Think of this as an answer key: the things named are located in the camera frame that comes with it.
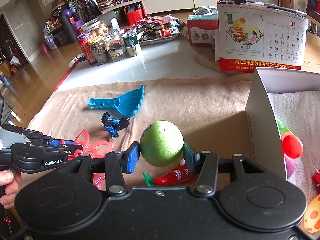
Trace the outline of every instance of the human hand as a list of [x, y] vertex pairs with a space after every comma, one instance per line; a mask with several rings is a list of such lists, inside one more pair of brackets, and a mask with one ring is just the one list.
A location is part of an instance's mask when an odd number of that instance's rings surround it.
[[0, 198], [0, 203], [4, 208], [8, 209], [14, 206], [14, 199], [19, 191], [20, 183], [20, 172], [13, 176], [12, 171], [0, 171], [0, 186], [7, 185], [5, 187], [5, 195]]

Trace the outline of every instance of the beige blanket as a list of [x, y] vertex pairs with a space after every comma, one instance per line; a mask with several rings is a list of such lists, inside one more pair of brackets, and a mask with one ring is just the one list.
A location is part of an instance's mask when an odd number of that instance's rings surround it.
[[[245, 105], [252, 76], [241, 74], [225, 79], [161, 79], [139, 82], [145, 85], [142, 108], [130, 119], [129, 126], [119, 131], [119, 138], [112, 139], [114, 149], [126, 150], [133, 141], [139, 141], [143, 130], [152, 122], [167, 120], [181, 130], [184, 140], [192, 143], [197, 151], [216, 152], [230, 158], [234, 153], [251, 156]], [[138, 88], [138, 83], [114, 83], [57, 91], [33, 118], [29, 128], [42, 131], [55, 138], [75, 139], [87, 130], [90, 143], [108, 140], [101, 116], [107, 109], [87, 106], [90, 98], [115, 98]], [[128, 186], [143, 185], [142, 172], [160, 176], [175, 166], [156, 168], [146, 163], [142, 156], [133, 174], [125, 174]], [[22, 186], [41, 174], [22, 176]], [[221, 186], [228, 182], [224, 176]]]

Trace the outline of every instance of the red can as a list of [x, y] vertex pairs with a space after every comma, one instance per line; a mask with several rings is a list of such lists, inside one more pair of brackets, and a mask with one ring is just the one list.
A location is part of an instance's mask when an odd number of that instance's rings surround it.
[[88, 41], [91, 39], [92, 39], [92, 35], [89, 31], [83, 32], [77, 37], [78, 44], [82, 52], [84, 53], [87, 61], [89, 62], [89, 64], [94, 64], [97, 62], [97, 60], [93, 56], [90, 50], [90, 46], [88, 45]]

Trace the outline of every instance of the red calendar base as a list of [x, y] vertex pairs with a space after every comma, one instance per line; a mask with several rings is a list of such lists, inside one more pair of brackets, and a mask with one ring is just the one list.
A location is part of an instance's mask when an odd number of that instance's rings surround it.
[[240, 71], [240, 72], [254, 72], [255, 67], [276, 67], [276, 68], [290, 68], [301, 69], [301, 66], [293, 66], [287, 64], [272, 63], [266, 61], [245, 60], [245, 59], [229, 59], [221, 58], [219, 62], [220, 70], [222, 71]]

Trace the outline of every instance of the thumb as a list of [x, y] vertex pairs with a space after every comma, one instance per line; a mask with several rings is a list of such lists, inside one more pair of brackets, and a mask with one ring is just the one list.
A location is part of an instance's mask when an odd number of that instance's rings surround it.
[[0, 171], [0, 186], [7, 185], [13, 181], [12, 171]]

